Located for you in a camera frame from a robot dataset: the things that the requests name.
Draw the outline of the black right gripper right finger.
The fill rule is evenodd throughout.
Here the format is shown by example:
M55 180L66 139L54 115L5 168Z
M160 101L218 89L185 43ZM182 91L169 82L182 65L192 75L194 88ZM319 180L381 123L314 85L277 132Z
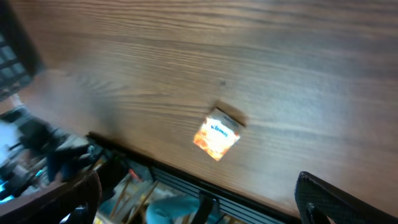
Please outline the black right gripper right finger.
M304 224L397 224L397 218L309 172L298 175L295 201Z

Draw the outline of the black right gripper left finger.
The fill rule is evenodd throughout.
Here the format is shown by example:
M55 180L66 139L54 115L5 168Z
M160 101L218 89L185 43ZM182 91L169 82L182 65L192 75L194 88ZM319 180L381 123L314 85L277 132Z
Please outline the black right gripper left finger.
M60 223L80 205L81 223L93 223L102 196L98 173L91 171L69 182L51 185L1 205L1 223Z

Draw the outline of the small orange juice carton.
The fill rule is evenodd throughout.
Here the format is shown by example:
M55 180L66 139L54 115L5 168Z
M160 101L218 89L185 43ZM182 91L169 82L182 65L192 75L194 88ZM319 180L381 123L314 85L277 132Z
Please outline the small orange juice carton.
M193 143L219 161L239 141L243 129L242 123L215 108L194 135Z

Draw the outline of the grey plastic basket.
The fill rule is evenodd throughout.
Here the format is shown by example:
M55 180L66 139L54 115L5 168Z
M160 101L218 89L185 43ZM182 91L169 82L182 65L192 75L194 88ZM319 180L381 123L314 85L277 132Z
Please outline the grey plastic basket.
M1 101L28 86L44 63L9 1L1 0Z

